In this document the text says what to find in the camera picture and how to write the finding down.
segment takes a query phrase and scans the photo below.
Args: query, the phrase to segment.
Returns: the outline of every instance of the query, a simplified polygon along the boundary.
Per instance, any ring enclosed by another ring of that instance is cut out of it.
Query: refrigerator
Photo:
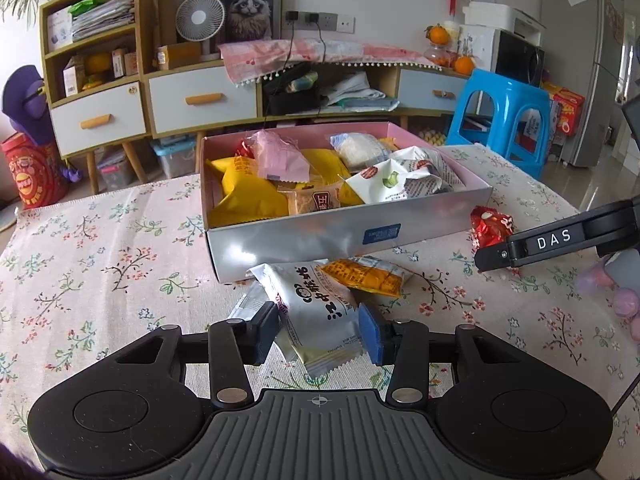
[[[561,160],[596,166],[615,106],[624,41],[624,0],[542,0],[542,47],[551,82],[585,97]]]

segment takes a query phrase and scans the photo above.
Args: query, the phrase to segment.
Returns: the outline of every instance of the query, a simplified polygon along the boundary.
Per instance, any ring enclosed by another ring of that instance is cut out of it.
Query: pink snack package
[[[293,143],[269,130],[256,132],[250,142],[259,177],[277,182],[309,182],[310,165]]]

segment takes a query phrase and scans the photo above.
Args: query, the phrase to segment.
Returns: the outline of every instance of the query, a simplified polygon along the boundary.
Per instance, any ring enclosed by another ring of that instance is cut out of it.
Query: framed cat picture
[[[282,0],[220,1],[225,7],[225,25],[212,38],[212,48],[222,43],[280,39]]]

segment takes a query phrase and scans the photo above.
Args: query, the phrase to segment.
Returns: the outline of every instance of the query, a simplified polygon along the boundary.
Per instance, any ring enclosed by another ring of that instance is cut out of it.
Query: wooden drawer handle
[[[92,130],[98,126],[104,126],[111,121],[111,114],[101,115],[100,117],[94,117],[80,123],[80,128],[83,130]]]
[[[433,95],[436,97],[442,97],[444,99],[455,99],[456,95],[453,92],[447,92],[445,90],[433,90]]]
[[[185,102],[190,105],[205,105],[207,103],[215,103],[216,101],[220,101],[225,95],[222,93],[219,94],[205,94],[205,95],[194,95],[191,97],[185,98]]]

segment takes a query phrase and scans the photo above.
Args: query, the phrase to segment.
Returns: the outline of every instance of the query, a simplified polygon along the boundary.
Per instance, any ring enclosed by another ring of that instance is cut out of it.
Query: wall outlet
[[[332,12],[318,12],[318,24],[312,23],[309,21],[309,15],[311,12],[305,11],[297,11],[298,19],[293,22],[285,20],[285,26],[290,28],[293,24],[296,30],[318,30],[318,26],[320,30],[327,30],[333,32],[348,32],[350,34],[354,33],[354,21],[355,18],[353,16],[348,16],[346,14],[334,14]]]
[[[353,34],[355,32],[355,22],[356,19],[353,16],[349,16],[348,14],[338,14],[338,23],[335,27],[337,32],[346,32],[348,34]]]

